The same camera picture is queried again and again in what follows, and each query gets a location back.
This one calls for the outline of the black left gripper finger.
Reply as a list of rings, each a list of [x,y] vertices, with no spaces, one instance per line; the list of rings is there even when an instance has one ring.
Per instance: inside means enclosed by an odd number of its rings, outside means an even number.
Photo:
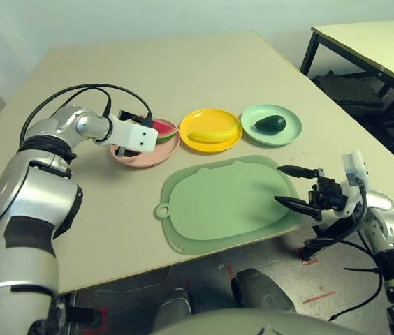
[[[138,151],[133,151],[121,146],[116,146],[114,149],[114,154],[116,155],[116,157],[122,158],[122,157],[126,157],[126,158],[132,158],[135,156],[139,156],[140,152]]]
[[[121,121],[132,121],[135,123],[143,123],[145,120],[143,116],[136,115],[134,113],[123,111],[123,110],[119,111],[118,119]]]

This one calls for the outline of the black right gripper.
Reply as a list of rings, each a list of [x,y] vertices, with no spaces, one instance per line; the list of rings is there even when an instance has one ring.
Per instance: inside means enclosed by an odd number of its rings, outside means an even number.
[[[342,211],[346,206],[346,196],[342,194],[342,188],[334,179],[324,177],[321,168],[309,169],[295,165],[282,165],[277,168],[284,174],[295,177],[314,179],[317,182],[309,191],[309,204],[304,200],[293,197],[275,196],[275,200],[292,211],[321,220],[321,210],[334,209]]]

